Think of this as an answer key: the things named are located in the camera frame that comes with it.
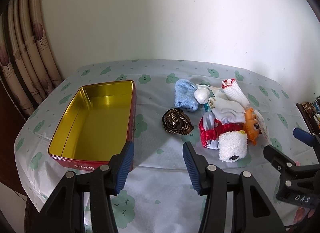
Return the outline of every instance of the brown patterned bag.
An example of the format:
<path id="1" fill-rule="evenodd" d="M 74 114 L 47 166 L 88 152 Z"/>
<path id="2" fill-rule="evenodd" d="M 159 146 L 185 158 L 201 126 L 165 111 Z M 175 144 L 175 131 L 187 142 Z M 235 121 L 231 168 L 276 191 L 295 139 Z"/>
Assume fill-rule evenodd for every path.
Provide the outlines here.
<path id="1" fill-rule="evenodd" d="M 164 129 L 172 134 L 189 134 L 194 126 L 188 116 L 180 108 L 173 108 L 165 112 L 162 117 Z"/>

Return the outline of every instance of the label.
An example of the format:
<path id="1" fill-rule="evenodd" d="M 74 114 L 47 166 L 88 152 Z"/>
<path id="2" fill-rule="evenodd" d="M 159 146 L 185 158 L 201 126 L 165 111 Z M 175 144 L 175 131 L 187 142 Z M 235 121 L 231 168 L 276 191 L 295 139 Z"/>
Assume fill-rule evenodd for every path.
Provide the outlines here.
<path id="1" fill-rule="evenodd" d="M 78 166 L 78 165 L 75 165 L 75 167 L 77 168 L 82 168 L 82 169 L 90 169 L 90 170 L 94 170 L 93 167 L 89 167 L 89 166 Z"/>
<path id="2" fill-rule="evenodd" d="M 285 199 L 287 199 L 291 204 L 307 208 L 316 208 L 320 202 L 317 198 L 297 192 L 290 193 Z"/>

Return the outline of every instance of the white ball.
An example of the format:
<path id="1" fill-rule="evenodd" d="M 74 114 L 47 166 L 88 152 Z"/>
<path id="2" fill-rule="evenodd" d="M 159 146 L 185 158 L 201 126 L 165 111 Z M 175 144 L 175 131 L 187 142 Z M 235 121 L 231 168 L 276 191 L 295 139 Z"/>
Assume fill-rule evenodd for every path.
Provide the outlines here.
<path id="1" fill-rule="evenodd" d="M 199 104 L 206 104 L 209 101 L 209 90 L 204 87 L 199 87 L 193 95 Z"/>

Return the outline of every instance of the orange plush toy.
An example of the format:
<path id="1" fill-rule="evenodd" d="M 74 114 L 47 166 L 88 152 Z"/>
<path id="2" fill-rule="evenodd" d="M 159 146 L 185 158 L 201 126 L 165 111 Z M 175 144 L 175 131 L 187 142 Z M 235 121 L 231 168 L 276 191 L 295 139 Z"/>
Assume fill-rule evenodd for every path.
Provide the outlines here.
<path id="1" fill-rule="evenodd" d="M 245 111 L 245 124 L 243 125 L 243 130 L 248 135 L 248 140 L 256 145 L 256 138 L 261 134 L 260 126 L 256 119 L 256 114 L 252 107 Z"/>

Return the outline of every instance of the stuffed animal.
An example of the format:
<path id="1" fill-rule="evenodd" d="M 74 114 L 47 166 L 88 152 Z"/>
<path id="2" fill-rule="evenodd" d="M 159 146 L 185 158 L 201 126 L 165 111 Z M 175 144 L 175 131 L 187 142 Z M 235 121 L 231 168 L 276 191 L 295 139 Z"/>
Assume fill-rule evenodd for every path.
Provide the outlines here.
<path id="1" fill-rule="evenodd" d="M 244 131 L 226 132 L 219 136 L 219 159 L 235 162 L 247 155 L 247 134 Z"/>
<path id="2" fill-rule="evenodd" d="M 242 129 L 248 135 L 248 140 L 252 142 L 253 145 L 256 145 L 256 138 L 262 133 L 260 130 L 259 123 L 256 120 L 256 114 L 253 111 L 253 108 L 250 107 L 245 111 L 245 124 Z"/>

